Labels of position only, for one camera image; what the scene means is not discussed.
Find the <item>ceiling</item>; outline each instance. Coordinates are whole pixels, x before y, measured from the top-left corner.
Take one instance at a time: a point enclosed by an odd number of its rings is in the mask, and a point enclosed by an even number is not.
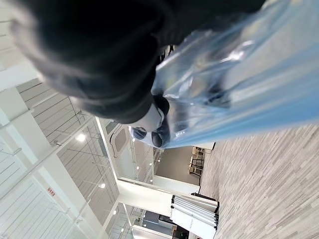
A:
[[[0,136],[0,195],[26,171],[20,160]],[[64,212],[46,189],[30,177],[15,188],[15,191],[1,201],[0,238],[2,239],[63,239],[72,227],[73,221]],[[68,239],[87,237],[73,227]]]
[[[55,91],[37,79],[17,87],[26,105],[31,108]],[[55,145],[68,138],[89,116],[73,106],[69,97],[56,94],[35,107],[32,113],[50,144]],[[96,122],[84,128],[83,142],[73,139],[58,157],[87,200],[92,194],[90,207],[101,224],[104,223],[118,194],[115,178],[107,157],[101,149],[101,138]],[[104,189],[96,184],[105,183]]]
[[[43,134],[50,144],[62,142],[76,130],[88,117],[86,112],[74,106],[69,97],[58,94],[37,79],[17,87],[22,99],[32,113]],[[109,159],[106,156],[104,144],[97,123],[94,121],[84,128],[82,132],[86,137],[83,142],[73,139],[59,153],[58,157],[72,177],[74,183],[87,200],[92,194],[90,207],[101,224],[110,213],[119,194]],[[118,167],[126,170],[129,178],[151,183],[153,176],[154,153],[156,150],[142,142],[129,137],[122,153],[116,158]],[[96,184],[105,183],[104,189]],[[112,239],[133,238],[127,215],[122,204],[116,208],[117,214],[111,218],[106,232]],[[137,209],[127,206],[127,211],[135,215]]]

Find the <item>white ceiling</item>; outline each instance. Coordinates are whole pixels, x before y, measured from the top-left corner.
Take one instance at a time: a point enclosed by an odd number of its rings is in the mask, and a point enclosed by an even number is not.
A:
[[[22,84],[17,89],[29,108],[55,93],[37,79]],[[67,138],[88,118],[62,94],[35,107],[32,115],[52,145]],[[90,207],[103,224],[119,191],[108,159],[101,150],[96,122],[88,125],[83,134],[86,135],[84,142],[72,140],[58,153],[58,157],[85,199],[96,188],[91,197]],[[101,189],[90,182],[105,183],[106,187]]]
[[[24,83],[17,89],[29,108],[56,93],[37,79]],[[66,139],[88,118],[85,112],[73,106],[70,99],[62,94],[57,94],[36,106],[32,115],[52,145],[55,145],[57,141],[61,142]],[[58,156],[85,199],[96,188],[91,197],[90,207],[100,223],[103,224],[119,191],[109,160],[105,156],[105,151],[103,153],[101,149],[101,138],[96,122],[94,121],[94,123],[88,125],[83,130],[83,134],[86,135],[84,142],[72,140],[58,153]],[[137,175],[139,181],[151,183],[152,166],[150,166],[150,163],[154,163],[153,148],[135,141],[134,151],[132,151],[130,143],[125,146],[123,153],[116,159],[118,167],[126,167],[126,170],[135,171],[136,174],[132,175],[134,177]],[[133,161],[133,152],[135,152],[134,163],[130,165],[130,168],[127,168],[128,162]],[[106,188],[101,189],[89,182],[104,182]],[[133,210],[137,210],[128,205],[127,209],[129,214]],[[112,239],[132,239],[133,236],[123,205],[120,204],[116,210],[117,214],[111,218],[106,232]]]

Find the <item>gray carpet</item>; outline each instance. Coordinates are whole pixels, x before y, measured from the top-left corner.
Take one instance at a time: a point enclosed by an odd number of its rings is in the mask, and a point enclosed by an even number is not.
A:
[[[217,142],[200,192],[220,201],[215,239],[319,238],[319,127]]]

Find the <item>recessed light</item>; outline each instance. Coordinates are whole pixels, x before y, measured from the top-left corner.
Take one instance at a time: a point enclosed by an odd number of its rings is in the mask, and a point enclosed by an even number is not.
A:
[[[84,142],[84,140],[85,140],[85,135],[84,134],[79,134],[78,136],[76,136],[76,138],[75,138],[77,141],[79,141],[79,142]]]
[[[99,184],[99,187],[100,187],[100,188],[105,188],[105,183]]]

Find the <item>plastic sheet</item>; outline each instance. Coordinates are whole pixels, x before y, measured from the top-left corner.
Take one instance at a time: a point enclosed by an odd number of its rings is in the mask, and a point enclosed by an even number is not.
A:
[[[194,32],[158,66],[152,94],[170,104],[166,148],[317,121],[319,1],[279,0]]]

